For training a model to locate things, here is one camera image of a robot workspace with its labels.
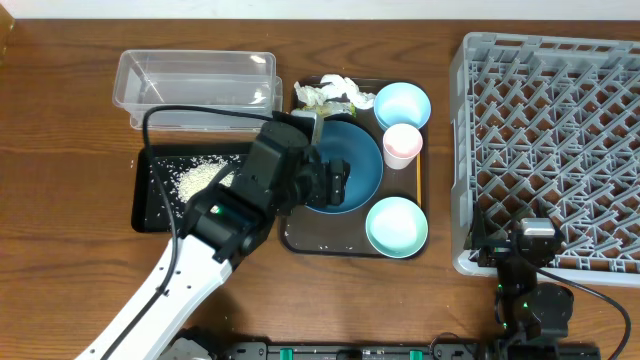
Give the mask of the pile of white rice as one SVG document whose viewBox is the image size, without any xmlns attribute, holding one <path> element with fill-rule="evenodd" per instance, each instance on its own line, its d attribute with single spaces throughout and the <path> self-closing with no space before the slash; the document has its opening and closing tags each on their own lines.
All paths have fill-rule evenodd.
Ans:
<svg viewBox="0 0 640 360">
<path fill-rule="evenodd" d="M 183 217 L 188 200 L 203 190 L 226 165 L 233 170 L 220 184 L 230 186 L 234 168 L 243 160 L 242 155 L 196 155 L 158 157 L 160 179 L 167 192 L 172 212 L 177 219 Z"/>
</svg>

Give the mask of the dark brown serving tray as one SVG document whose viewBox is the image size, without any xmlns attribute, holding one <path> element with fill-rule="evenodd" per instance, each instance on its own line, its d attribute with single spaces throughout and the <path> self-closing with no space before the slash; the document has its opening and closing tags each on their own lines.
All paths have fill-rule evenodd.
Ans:
<svg viewBox="0 0 640 360">
<path fill-rule="evenodd" d="M 376 141 L 383 158 L 383 133 L 372 109 L 357 109 L 354 116 L 339 114 L 325 122 L 337 120 L 355 124 Z M 422 210 L 429 212 L 427 155 L 421 153 Z M 363 206 L 342 214 L 322 214 L 310 207 L 300 206 L 279 221 L 278 232 L 282 244 L 290 251 L 305 255 L 381 258 L 365 234 L 365 220 L 369 210 L 387 197 L 404 197 L 416 203 L 415 160 L 401 170 L 384 164 L 381 184 L 373 197 Z"/>
</svg>

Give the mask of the clear plastic bin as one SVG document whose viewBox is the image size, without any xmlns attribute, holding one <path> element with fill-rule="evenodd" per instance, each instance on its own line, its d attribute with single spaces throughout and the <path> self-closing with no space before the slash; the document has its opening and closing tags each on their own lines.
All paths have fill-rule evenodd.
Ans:
<svg viewBox="0 0 640 360">
<path fill-rule="evenodd" d="M 283 109 L 283 85 L 270 52 L 127 50 L 112 101 L 142 128 L 144 113 L 162 105 L 193 105 L 270 116 Z"/>
</svg>

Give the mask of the light blue bowl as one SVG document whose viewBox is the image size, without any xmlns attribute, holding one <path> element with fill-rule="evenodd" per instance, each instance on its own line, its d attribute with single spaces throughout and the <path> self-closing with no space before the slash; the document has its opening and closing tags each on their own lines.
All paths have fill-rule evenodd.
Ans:
<svg viewBox="0 0 640 360">
<path fill-rule="evenodd" d="M 424 127 L 432 114 L 427 93 L 408 82 L 395 82 L 383 87 L 374 99 L 374 115 L 379 126 L 387 130 L 396 124 Z"/>
</svg>

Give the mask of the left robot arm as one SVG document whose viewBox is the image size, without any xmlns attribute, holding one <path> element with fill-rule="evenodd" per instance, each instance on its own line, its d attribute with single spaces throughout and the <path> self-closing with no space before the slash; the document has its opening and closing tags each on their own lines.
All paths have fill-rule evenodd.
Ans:
<svg viewBox="0 0 640 360">
<path fill-rule="evenodd" d="M 297 206 L 339 205 L 349 165 L 317 152 L 323 125 L 266 122 L 230 186 L 227 169 L 188 202 L 156 267 L 82 359 L 156 359 L 196 308 Z"/>
</svg>

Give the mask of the pink cup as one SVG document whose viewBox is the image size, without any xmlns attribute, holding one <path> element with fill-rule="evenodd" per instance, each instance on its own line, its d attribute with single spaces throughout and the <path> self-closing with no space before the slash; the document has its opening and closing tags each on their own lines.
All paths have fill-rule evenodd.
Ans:
<svg viewBox="0 0 640 360">
<path fill-rule="evenodd" d="M 385 164 L 394 170 L 406 168 L 420 153 L 423 138 L 420 131 L 409 124 L 395 124 L 383 135 Z"/>
</svg>

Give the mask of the grey dishwasher rack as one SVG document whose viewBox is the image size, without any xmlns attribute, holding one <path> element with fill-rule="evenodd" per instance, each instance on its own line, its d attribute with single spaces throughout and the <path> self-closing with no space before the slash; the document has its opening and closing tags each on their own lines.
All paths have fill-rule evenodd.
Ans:
<svg viewBox="0 0 640 360">
<path fill-rule="evenodd" d="M 538 208 L 563 232 L 552 273 L 639 283 L 639 45 L 467 34 L 450 66 L 452 263 L 490 276 L 469 236 L 480 208 L 503 240 Z"/>
</svg>

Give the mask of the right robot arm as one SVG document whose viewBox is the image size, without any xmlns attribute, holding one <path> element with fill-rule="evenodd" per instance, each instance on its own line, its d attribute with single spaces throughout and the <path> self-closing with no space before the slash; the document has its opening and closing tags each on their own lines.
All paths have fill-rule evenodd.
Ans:
<svg viewBox="0 0 640 360">
<path fill-rule="evenodd" d="M 574 295 L 538 275 L 564 239 L 548 217 L 514 218 L 504 239 L 489 235 L 488 221 L 476 206 L 468 239 L 479 251 L 480 267 L 497 270 L 496 321 L 504 334 L 477 351 L 480 359 L 558 359 L 558 341 L 568 336 Z"/>
</svg>

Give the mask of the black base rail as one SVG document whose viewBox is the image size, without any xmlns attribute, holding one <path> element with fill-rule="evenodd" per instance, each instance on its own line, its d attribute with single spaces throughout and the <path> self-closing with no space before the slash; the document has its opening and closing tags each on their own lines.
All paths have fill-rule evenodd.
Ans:
<svg viewBox="0 0 640 360">
<path fill-rule="evenodd" d="M 465 359 L 586 359 L 601 357 L 593 345 L 515 345 L 497 349 L 451 333 L 429 344 L 321 344 L 275 343 L 267 339 L 225 344 L 210 333 L 190 328 L 161 353 L 161 360 L 465 360 Z"/>
</svg>

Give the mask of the crumpled white tissue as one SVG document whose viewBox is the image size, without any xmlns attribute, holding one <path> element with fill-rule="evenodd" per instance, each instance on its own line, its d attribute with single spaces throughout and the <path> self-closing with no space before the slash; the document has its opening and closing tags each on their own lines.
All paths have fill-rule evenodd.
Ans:
<svg viewBox="0 0 640 360">
<path fill-rule="evenodd" d="M 362 92 L 360 87 L 349 77 L 325 74 L 320 83 L 320 87 L 313 87 L 296 82 L 294 89 L 298 100 L 308 106 L 320 106 L 331 99 L 345 96 L 357 109 L 367 110 L 374 105 L 376 95 Z"/>
</svg>

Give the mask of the mint green bowl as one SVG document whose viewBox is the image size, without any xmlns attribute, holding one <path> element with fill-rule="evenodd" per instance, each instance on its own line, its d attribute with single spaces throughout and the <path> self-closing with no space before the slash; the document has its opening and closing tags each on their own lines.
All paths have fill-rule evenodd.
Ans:
<svg viewBox="0 0 640 360">
<path fill-rule="evenodd" d="M 424 211 L 415 202 L 404 197 L 387 197 L 369 210 L 365 234 L 378 253 L 406 259 L 425 247 L 429 225 Z"/>
</svg>

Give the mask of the black waste tray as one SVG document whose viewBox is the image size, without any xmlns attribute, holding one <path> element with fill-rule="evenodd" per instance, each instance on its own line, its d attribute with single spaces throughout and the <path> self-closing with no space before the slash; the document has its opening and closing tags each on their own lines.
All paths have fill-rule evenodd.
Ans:
<svg viewBox="0 0 640 360">
<path fill-rule="evenodd" d="M 165 156 L 196 156 L 196 155 L 242 155 L 244 161 L 249 153 L 251 144 L 218 143 L 218 144 L 171 144 L 156 145 L 155 159 Z M 170 220 L 167 211 L 171 210 L 170 203 L 163 202 L 159 190 L 159 183 L 153 177 L 153 169 L 144 151 L 138 156 L 136 182 L 131 215 L 132 228 L 141 233 L 168 232 Z"/>
</svg>

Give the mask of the wooden chopstick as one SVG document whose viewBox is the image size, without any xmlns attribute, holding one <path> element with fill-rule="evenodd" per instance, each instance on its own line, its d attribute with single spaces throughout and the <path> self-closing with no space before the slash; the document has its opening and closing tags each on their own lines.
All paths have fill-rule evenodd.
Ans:
<svg viewBox="0 0 640 360">
<path fill-rule="evenodd" d="M 418 154 L 415 158 L 416 164 L 416 204 L 422 207 L 422 173 L 421 173 L 421 154 Z"/>
</svg>

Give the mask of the dark blue plate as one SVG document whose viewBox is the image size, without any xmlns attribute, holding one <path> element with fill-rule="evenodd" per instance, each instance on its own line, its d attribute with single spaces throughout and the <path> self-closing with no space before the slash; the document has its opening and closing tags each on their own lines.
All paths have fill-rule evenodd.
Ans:
<svg viewBox="0 0 640 360">
<path fill-rule="evenodd" d="M 383 158 L 374 138 L 361 127 L 332 120 L 324 123 L 316 149 L 323 162 L 339 158 L 350 165 L 344 202 L 338 206 L 310 207 L 322 214 L 351 212 L 367 203 L 378 190 L 384 171 Z"/>
</svg>

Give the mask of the green snack wrapper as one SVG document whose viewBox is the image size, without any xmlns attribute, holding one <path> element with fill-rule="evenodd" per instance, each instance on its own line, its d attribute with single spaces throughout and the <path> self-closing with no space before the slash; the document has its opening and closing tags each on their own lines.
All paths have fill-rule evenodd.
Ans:
<svg viewBox="0 0 640 360">
<path fill-rule="evenodd" d="M 356 108 L 350 102 L 336 102 L 336 101 L 327 101 L 323 104 L 316 105 L 305 105 L 303 107 L 305 111 L 312 111 L 318 114 L 321 117 L 330 117 L 339 114 L 348 114 L 350 116 L 354 116 L 356 113 Z"/>
</svg>

